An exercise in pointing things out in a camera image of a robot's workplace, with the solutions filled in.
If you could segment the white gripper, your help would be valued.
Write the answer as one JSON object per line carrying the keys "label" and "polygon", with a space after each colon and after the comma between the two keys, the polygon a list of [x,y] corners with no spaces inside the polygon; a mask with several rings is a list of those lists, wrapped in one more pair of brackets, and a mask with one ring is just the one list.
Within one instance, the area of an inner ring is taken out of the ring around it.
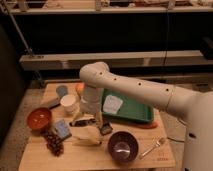
{"label": "white gripper", "polygon": [[80,99],[80,111],[82,113],[99,115],[101,112],[102,93],[102,88],[86,85]]}

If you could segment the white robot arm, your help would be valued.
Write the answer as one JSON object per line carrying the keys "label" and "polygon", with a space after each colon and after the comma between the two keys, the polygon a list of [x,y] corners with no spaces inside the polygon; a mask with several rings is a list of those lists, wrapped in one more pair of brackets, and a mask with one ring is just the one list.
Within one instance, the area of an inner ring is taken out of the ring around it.
{"label": "white robot arm", "polygon": [[79,77],[85,83],[86,108],[97,104],[94,97],[105,88],[181,118],[187,124],[182,171],[213,171],[213,91],[115,75],[105,62],[83,66]]}

